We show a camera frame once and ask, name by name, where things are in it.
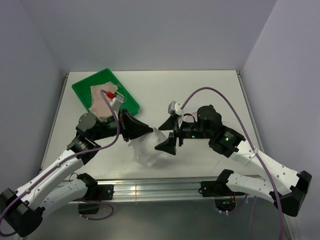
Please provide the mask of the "white bra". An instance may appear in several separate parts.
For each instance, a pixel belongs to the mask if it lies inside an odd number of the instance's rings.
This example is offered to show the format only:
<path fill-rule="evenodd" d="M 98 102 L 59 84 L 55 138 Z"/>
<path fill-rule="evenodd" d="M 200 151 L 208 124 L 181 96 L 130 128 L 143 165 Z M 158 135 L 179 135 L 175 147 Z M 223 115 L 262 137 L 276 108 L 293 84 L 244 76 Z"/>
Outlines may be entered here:
<path fill-rule="evenodd" d="M 151 128 L 153 132 L 130 140 L 128 144 L 133 149 L 132 160 L 145 168 L 150 168 L 157 161 L 169 156 L 168 153 L 155 149 L 167 139 L 165 134 L 154 126 Z"/>

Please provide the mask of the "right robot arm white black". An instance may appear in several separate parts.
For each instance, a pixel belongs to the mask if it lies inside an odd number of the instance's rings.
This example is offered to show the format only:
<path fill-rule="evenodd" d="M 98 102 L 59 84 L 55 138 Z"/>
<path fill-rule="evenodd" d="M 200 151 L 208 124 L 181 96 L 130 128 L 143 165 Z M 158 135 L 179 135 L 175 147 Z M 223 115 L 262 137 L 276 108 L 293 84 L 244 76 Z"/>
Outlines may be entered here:
<path fill-rule="evenodd" d="M 177 153 L 185 139 L 208 139 L 208 146 L 216 153 L 248 167 L 260 178 L 241 175 L 224 169 L 216 180 L 203 181 L 199 192 L 203 197 L 249 194 L 265 199 L 282 213 L 296 217 L 308 193 L 312 176 L 297 172 L 275 161 L 262 151 L 252 149 L 248 140 L 222 123 L 222 116 L 212 105 L 197 110 L 197 120 L 185 122 L 184 111 L 178 102 L 168 107 L 170 117 L 159 127 L 170 131 L 168 138 L 155 149 L 171 155 Z"/>

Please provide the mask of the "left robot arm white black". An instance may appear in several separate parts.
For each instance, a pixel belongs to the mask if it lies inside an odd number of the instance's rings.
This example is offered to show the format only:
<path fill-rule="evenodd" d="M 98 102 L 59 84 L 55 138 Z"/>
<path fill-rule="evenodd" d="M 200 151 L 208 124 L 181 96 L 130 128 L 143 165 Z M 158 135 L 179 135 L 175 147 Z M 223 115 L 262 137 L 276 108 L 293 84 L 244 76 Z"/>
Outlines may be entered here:
<path fill-rule="evenodd" d="M 16 190 L 7 188 L 1 193 L 0 219 L 5 220 L 20 237 L 34 232 L 47 215 L 73 200 L 94 201 L 99 198 L 98 183 L 87 173 L 79 174 L 66 186 L 59 187 L 65 178 L 103 150 L 97 140 L 109 137 L 117 140 L 122 136 L 128 142 L 154 131 L 127 109 L 120 110 L 107 121 L 100 121 L 93 113 L 85 113 L 75 129 L 75 138 L 48 168 Z"/>

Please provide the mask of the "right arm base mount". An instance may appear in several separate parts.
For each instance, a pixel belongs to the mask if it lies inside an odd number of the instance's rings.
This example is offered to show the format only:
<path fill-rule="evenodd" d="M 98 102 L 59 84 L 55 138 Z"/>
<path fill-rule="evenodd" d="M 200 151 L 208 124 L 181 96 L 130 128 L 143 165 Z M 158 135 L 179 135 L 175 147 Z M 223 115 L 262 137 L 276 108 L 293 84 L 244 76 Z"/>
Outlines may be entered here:
<path fill-rule="evenodd" d="M 198 193 L 204 198 L 224 197 L 224 199 L 214 200 L 215 207 L 221 212 L 232 212 L 236 208 L 236 194 L 217 181 L 202 181 Z"/>

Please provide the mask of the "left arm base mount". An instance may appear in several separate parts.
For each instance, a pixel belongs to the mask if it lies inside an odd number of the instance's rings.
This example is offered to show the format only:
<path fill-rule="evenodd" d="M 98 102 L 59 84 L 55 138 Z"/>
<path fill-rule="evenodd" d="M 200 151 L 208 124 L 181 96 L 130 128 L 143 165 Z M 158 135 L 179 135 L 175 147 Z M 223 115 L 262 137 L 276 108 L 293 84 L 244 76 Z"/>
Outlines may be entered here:
<path fill-rule="evenodd" d="M 112 212 L 110 206 L 102 205 L 104 201 L 111 201 L 114 195 L 113 184 L 98 184 L 88 188 L 88 192 L 83 197 L 86 201 L 94 203 L 80 202 L 78 212 L 80 215 L 96 215 L 101 211 Z"/>

